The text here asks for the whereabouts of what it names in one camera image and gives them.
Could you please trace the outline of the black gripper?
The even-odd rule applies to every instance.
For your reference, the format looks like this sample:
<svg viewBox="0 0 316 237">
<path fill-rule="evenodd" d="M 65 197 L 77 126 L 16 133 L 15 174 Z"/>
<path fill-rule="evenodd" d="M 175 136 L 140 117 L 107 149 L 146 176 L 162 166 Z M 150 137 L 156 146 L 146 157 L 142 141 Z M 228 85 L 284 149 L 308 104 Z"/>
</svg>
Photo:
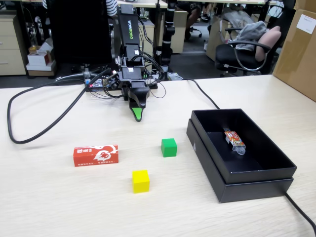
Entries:
<svg viewBox="0 0 316 237">
<path fill-rule="evenodd" d="M 118 72 L 120 89 L 128 87 L 129 107 L 137 122 L 142 120 L 143 109 L 146 108 L 146 101 L 150 94 L 150 88 L 145 87 L 146 82 L 142 78 L 142 71 L 139 67 L 122 67 Z"/>
</svg>

